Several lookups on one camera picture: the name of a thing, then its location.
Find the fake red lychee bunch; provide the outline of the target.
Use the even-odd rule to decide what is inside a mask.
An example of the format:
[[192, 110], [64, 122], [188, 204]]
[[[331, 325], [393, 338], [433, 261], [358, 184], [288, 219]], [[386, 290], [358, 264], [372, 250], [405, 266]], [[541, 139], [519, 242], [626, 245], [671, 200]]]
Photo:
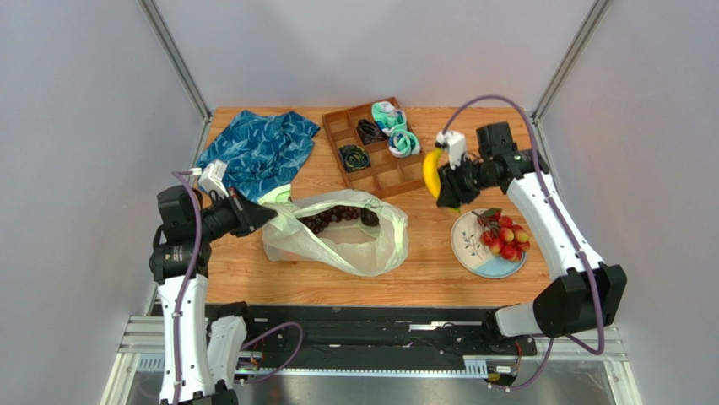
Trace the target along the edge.
[[472, 211], [479, 227], [478, 241], [495, 257], [520, 262], [531, 248], [530, 234], [501, 208]]

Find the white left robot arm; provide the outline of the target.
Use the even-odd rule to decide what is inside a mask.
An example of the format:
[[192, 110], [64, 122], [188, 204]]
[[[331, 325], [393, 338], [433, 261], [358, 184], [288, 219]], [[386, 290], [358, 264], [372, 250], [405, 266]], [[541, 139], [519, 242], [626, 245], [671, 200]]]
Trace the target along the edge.
[[165, 375], [161, 404], [236, 404], [234, 373], [247, 337], [244, 302], [206, 314], [211, 244], [248, 236], [274, 219], [234, 189], [204, 208], [199, 191], [173, 186], [157, 196], [162, 219], [149, 268], [164, 318]]

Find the fake yellow banana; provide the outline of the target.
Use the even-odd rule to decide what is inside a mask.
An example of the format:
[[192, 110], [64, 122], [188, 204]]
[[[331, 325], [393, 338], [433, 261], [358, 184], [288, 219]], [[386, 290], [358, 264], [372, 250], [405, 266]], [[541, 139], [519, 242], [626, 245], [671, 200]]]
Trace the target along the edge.
[[[434, 198], [435, 204], [436, 198], [438, 198], [440, 193], [440, 179], [438, 175], [438, 169], [440, 169], [439, 160], [442, 154], [443, 151], [441, 149], [435, 148], [427, 155], [425, 155], [422, 165], [424, 184], [430, 195]], [[448, 209], [453, 210], [457, 213], [461, 212], [460, 208]]]

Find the translucent white plastic bag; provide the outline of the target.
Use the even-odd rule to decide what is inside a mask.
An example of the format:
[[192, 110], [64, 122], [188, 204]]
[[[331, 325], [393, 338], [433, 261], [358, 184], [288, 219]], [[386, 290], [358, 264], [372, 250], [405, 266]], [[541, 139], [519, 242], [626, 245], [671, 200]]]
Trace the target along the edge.
[[[408, 215], [368, 192], [344, 189], [293, 202], [286, 192], [274, 201], [265, 196], [260, 204], [277, 212], [262, 228], [263, 249], [273, 262], [322, 262], [354, 276], [376, 277], [408, 258]], [[316, 234], [301, 222], [340, 206], [365, 208], [378, 225], [342, 220]]]

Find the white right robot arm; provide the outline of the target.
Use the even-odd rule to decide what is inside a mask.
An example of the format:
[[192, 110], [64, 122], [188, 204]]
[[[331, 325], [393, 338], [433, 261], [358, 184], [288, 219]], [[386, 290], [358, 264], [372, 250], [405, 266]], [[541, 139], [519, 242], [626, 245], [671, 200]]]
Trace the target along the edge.
[[477, 130], [479, 156], [466, 138], [440, 132], [425, 157], [425, 184], [443, 208], [460, 208], [498, 187], [519, 209], [549, 268], [550, 284], [535, 299], [499, 308], [493, 324], [503, 337], [569, 337], [614, 323], [627, 276], [609, 265], [578, 230], [553, 187], [549, 167], [532, 149], [521, 150], [506, 122]]

